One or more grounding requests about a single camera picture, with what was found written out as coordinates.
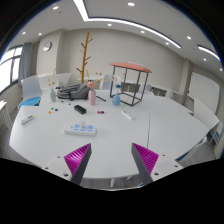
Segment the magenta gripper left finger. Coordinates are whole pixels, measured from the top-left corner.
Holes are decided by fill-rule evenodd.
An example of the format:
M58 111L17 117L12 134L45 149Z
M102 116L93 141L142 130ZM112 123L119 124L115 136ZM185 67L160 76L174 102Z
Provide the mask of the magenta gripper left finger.
M71 182L79 185L90 159L91 144L86 144L73 152L67 154L64 160L72 174Z

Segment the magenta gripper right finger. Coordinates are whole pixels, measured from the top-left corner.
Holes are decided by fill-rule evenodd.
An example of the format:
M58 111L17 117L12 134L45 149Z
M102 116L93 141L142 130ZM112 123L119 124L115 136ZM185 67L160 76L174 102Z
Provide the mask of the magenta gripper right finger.
M136 143L132 144L131 153L137 165L143 184L147 185L152 183L153 179L151 177L151 173L159 155Z

